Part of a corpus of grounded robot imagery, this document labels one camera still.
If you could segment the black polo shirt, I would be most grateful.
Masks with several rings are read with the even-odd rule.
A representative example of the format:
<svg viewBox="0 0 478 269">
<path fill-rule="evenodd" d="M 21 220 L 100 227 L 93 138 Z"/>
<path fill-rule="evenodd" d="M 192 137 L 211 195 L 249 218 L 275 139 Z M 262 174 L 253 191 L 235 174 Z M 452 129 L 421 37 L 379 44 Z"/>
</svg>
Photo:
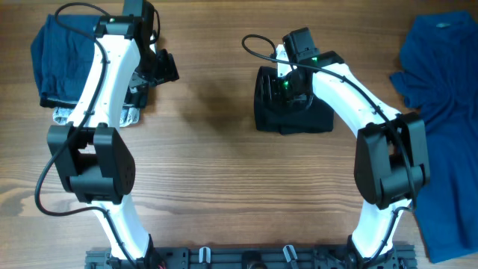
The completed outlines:
<svg viewBox="0 0 478 269">
<path fill-rule="evenodd" d="M 311 104 L 304 109 L 275 111 L 268 101 L 268 93 L 277 85 L 277 69 L 260 67 L 254 93 L 254 118 L 258 131 L 277 132 L 281 135 L 297 133 L 331 132 L 334 127 L 334 111 L 323 100 L 313 97 Z"/>
</svg>

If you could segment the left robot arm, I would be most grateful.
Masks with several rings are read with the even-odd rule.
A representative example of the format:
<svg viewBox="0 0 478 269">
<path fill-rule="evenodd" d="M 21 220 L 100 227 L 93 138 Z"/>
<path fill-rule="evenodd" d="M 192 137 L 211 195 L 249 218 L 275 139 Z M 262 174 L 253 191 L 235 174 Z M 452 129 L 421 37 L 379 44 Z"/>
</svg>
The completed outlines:
<svg viewBox="0 0 478 269">
<path fill-rule="evenodd" d="M 164 268 L 151 235 L 137 215 L 131 190 L 135 162 L 120 136 L 127 92 L 176 81 L 173 56 L 156 49 L 160 20 L 148 1 L 126 1 L 122 13 L 103 13 L 89 35 L 95 52 L 78 104 L 47 143 L 63 189 L 98 217 L 111 249 L 90 253 L 87 268 Z"/>
</svg>

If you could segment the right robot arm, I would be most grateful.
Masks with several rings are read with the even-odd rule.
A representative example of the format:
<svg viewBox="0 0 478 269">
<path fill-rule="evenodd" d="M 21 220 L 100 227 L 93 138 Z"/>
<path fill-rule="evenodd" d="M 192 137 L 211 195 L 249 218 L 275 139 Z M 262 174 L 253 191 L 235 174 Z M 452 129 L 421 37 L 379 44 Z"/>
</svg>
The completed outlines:
<svg viewBox="0 0 478 269">
<path fill-rule="evenodd" d="M 345 245 L 311 251 L 314 268 L 415 268 L 412 245 L 396 245 L 400 217 L 416 208 L 430 180 L 423 120 L 376 98 L 335 52 L 320 52 L 311 32 L 285 35 L 261 67 L 255 83 L 258 130 L 322 133 L 340 117 L 356 138 L 353 176 L 363 205 Z"/>
</svg>

